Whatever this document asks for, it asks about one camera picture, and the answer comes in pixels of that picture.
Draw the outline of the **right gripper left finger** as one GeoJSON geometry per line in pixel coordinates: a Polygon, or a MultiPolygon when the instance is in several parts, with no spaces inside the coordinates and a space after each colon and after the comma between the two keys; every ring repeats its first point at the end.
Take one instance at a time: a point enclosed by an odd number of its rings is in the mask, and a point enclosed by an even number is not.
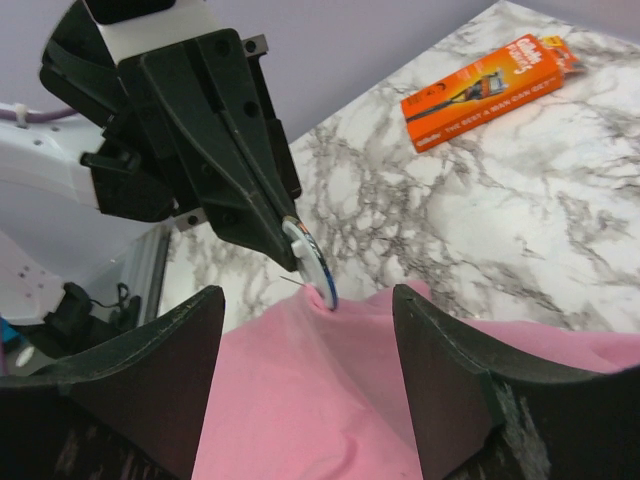
{"type": "Polygon", "coordinates": [[[189,479],[218,356],[223,290],[29,376],[1,380],[4,479],[189,479]]]}

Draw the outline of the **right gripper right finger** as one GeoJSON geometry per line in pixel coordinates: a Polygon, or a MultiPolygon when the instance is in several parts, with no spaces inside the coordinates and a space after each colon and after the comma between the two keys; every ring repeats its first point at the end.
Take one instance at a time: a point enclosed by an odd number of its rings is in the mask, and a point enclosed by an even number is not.
{"type": "Polygon", "coordinates": [[[426,479],[635,479],[639,370],[595,373],[523,352],[406,285],[393,323],[426,479]]]}

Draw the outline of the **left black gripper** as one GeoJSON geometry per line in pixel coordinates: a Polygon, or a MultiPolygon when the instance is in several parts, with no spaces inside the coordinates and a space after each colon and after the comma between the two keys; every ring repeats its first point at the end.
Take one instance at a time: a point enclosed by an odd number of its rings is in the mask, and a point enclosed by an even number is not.
{"type": "Polygon", "coordinates": [[[97,125],[82,156],[98,209],[206,222],[229,243],[296,268],[282,221],[280,123],[261,37],[242,40],[203,1],[75,1],[42,57],[43,86],[97,125]]]}

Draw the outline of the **pink t-shirt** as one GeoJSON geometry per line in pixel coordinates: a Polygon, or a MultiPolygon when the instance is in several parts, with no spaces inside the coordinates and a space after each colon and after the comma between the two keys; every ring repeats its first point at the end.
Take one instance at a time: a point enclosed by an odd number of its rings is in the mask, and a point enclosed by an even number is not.
{"type": "MultiPolygon", "coordinates": [[[[327,310],[300,289],[221,342],[197,479],[426,479],[393,323],[393,291],[327,310]]],[[[460,320],[595,373],[639,370],[635,334],[460,320]]]]}

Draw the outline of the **round colourful brooch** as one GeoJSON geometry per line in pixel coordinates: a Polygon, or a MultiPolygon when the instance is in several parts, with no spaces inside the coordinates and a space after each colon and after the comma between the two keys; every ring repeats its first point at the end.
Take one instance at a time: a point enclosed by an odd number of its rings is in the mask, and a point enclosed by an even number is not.
{"type": "Polygon", "coordinates": [[[293,216],[283,218],[282,230],[304,283],[316,289],[329,310],[335,310],[338,307],[336,285],[318,243],[304,223],[293,216]]]}

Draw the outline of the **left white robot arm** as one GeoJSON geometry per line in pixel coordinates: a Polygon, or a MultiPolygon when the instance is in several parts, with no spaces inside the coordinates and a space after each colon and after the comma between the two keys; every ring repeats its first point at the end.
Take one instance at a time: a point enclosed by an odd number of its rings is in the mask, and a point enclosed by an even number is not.
{"type": "Polygon", "coordinates": [[[204,1],[73,1],[39,79],[57,112],[1,110],[1,217],[40,240],[98,215],[182,229],[297,267],[283,230],[301,192],[260,65],[262,35],[204,1]]]}

